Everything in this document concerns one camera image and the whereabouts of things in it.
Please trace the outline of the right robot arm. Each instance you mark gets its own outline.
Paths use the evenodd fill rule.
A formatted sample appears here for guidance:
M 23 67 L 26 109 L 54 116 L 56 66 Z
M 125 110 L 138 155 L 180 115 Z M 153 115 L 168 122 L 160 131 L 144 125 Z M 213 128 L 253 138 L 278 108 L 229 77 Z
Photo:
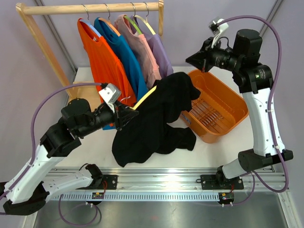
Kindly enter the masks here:
M 264 186 L 281 193 L 289 185 L 286 161 L 293 159 L 294 155 L 280 139 L 273 101 L 275 83 L 271 69 L 259 63 L 261 46 L 259 32 L 241 29 L 236 33 L 233 47 L 223 49 L 219 38 L 210 37 L 203 42 L 197 53 L 185 61 L 203 73 L 213 67 L 231 72 L 249 110 L 253 148 L 239 152 L 234 161 L 218 167 L 216 184 L 220 188 L 227 188 L 242 175 L 280 163 L 285 176 L 284 187 L 276 190 L 267 184 Z

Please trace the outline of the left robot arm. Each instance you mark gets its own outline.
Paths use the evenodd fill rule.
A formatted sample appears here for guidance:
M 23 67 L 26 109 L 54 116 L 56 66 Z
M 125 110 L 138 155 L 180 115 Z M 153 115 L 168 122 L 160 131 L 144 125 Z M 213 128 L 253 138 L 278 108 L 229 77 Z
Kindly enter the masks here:
M 85 136 L 114 124 L 123 128 L 138 111 L 118 101 L 111 109 L 106 103 L 94 111 L 83 98 L 73 99 L 61 110 L 62 117 L 49 127 L 40 139 L 34 162 L 27 173 L 13 186 L 12 182 L 0 184 L 1 193 L 6 193 L 3 208 L 7 215 L 27 216 L 40 210 L 52 198 L 76 189 L 98 189 L 103 183 L 103 174 L 95 164 L 63 178 L 46 181 L 44 178 L 60 161 L 81 145 Z

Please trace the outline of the yellow hanger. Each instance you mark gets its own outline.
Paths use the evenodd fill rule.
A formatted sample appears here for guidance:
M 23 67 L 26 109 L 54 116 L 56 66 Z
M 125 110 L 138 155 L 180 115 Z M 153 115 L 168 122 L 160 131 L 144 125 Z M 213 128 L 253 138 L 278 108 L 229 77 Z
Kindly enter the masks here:
M 128 106 L 132 110 L 136 110 L 155 90 L 157 86 L 151 88 L 133 107 Z

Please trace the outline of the black t shirt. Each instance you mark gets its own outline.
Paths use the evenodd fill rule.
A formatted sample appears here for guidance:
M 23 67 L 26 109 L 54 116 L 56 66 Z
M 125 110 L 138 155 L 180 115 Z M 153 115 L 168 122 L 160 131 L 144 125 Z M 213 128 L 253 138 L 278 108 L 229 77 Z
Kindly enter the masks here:
M 155 91 L 137 107 L 138 115 L 116 132 L 112 154 L 121 167 L 144 163 L 154 153 L 167 155 L 175 149 L 194 149 L 194 132 L 189 127 L 170 124 L 181 112 L 192 109 L 192 101 L 199 98 L 200 90 L 184 72 L 157 80 L 155 86 Z

